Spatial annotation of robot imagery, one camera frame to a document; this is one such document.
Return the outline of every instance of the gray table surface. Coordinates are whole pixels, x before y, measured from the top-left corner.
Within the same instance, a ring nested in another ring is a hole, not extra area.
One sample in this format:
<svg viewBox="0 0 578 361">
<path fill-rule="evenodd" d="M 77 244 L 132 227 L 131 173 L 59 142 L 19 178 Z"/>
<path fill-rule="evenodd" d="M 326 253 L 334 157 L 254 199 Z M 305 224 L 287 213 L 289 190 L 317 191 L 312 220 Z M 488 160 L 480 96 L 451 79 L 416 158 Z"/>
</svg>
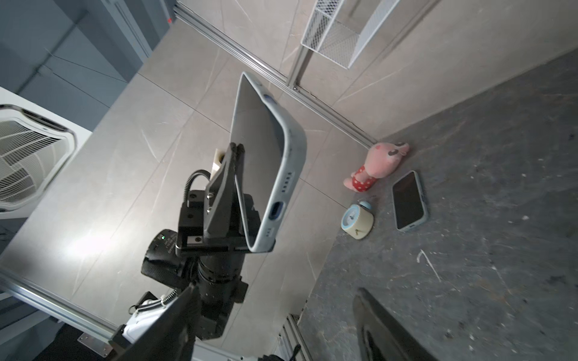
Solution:
<svg viewBox="0 0 578 361">
<path fill-rule="evenodd" d="M 358 196 L 374 205 L 369 236 L 341 231 L 328 255 L 299 324 L 313 359 L 360 358 L 361 286 L 440 360 L 578 358 L 577 57 L 388 138 L 413 149 Z M 401 233 L 391 186 L 412 169 L 431 215 Z"/>
</svg>

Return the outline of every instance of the plush toy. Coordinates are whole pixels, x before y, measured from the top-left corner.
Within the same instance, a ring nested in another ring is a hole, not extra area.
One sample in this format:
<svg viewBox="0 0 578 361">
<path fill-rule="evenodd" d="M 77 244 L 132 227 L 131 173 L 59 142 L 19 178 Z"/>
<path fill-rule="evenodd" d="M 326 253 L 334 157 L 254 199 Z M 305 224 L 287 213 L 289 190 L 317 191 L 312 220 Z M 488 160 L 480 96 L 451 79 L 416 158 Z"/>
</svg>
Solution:
<svg viewBox="0 0 578 361">
<path fill-rule="evenodd" d="M 369 149 L 365 164 L 345 179 L 343 184 L 352 191 L 365 192 L 379 178 L 390 175 L 407 152 L 407 143 L 377 143 Z"/>
</svg>

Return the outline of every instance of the wire mesh basket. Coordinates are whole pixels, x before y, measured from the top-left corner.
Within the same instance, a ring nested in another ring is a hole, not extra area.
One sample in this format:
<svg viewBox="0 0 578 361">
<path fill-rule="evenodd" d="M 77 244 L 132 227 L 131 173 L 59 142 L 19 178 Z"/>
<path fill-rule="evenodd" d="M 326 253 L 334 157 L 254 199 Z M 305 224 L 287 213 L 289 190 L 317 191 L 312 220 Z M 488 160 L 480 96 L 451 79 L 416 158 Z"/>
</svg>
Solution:
<svg viewBox="0 0 578 361">
<path fill-rule="evenodd" d="M 381 0 L 360 33 L 337 20 L 346 0 L 317 0 L 301 44 L 348 69 L 399 0 Z"/>
</svg>

